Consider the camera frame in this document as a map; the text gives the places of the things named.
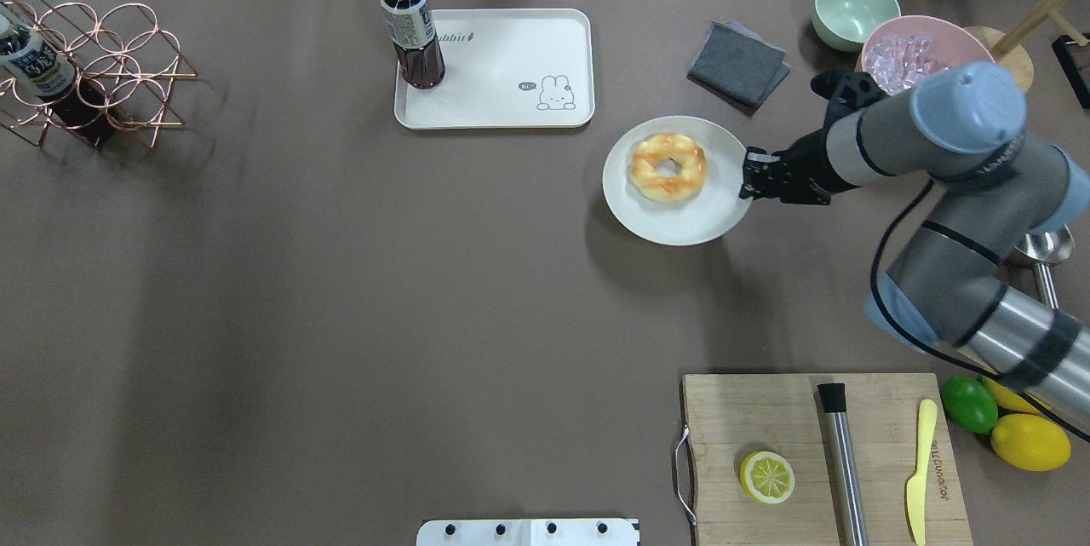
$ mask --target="wooden stand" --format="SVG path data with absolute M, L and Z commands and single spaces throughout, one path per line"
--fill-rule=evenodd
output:
M 992 57 L 995 57 L 996 62 L 1009 70 L 1015 76 L 1015 83 L 1024 92 L 1028 92 L 1033 83 L 1033 62 L 1020 44 L 1042 22 L 1051 19 L 1079 46 L 1088 43 L 1082 33 L 1079 33 L 1079 29 L 1076 29 L 1070 22 L 1067 22 L 1066 17 L 1059 14 L 1059 8 L 1066 5 L 1067 2 L 1069 0 L 1041 0 L 1010 33 L 1004 34 L 1001 31 L 990 29 L 988 26 L 969 26 L 966 31 L 972 33 L 978 40 L 983 41 L 988 46 L 989 52 L 992 52 Z

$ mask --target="brown tablecloth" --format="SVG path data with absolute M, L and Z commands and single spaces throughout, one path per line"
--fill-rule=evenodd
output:
M 810 77 L 853 58 L 816 40 L 812 0 L 432 0 L 593 27 L 588 126 L 449 132 L 393 119 L 378 0 L 82 2 L 148 3 L 203 80 L 150 153 L 0 139 L 5 544 L 404 545 L 425 519 L 554 515 L 683 544 L 683 374 L 957 374 L 860 310 L 918 174 L 826 208 L 759 202 L 693 247 L 638 239 L 603 199 L 606 154 L 643 120 L 701 116 L 768 150 L 820 126 Z M 1036 0 L 900 2 L 1010 29 Z M 792 65 L 752 114 L 686 77 L 720 15 Z M 1057 34 L 1026 43 L 1029 122 L 1087 166 Z M 1087 263 L 1056 271 L 1083 317 Z M 1090 448 L 1037 475 L 953 430 L 978 544 L 1086 542 Z

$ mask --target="yellow plastic knife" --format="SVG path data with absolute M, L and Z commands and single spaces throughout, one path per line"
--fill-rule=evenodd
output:
M 916 473 L 905 485 L 905 506 L 908 508 L 908 526 L 912 530 L 912 539 L 919 546 L 927 543 L 923 534 L 924 497 L 928 492 L 928 460 L 931 457 L 931 441 L 935 437 L 935 421 L 938 418 L 938 407 L 931 399 L 920 402 L 919 417 L 916 424 Z

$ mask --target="wire wine rack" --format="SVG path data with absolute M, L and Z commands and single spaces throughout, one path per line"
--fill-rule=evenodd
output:
M 171 99 L 177 81 L 197 80 L 198 75 L 182 54 L 178 37 L 159 25 L 150 7 L 126 2 L 99 14 L 85 2 L 53 5 L 46 0 L 4 0 L 3 5 L 38 29 L 75 65 L 74 93 L 99 111 L 92 123 L 105 118 L 118 134 L 143 131 L 148 137 L 141 142 L 148 149 L 158 143 L 160 131 L 185 126 Z M 85 138 L 77 132 L 90 123 L 62 123 L 49 105 L 40 102 L 10 73 L 2 73 L 0 126 L 4 130 L 37 147 L 43 147 L 51 128 L 66 131 L 86 145 L 99 145 L 101 138 Z M 85 99 L 81 85 L 90 85 L 101 99 Z

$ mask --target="green bowl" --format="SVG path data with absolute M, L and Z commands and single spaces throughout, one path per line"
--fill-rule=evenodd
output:
M 859 52 L 881 23 L 899 15 L 897 0 L 814 0 L 813 25 L 829 48 Z

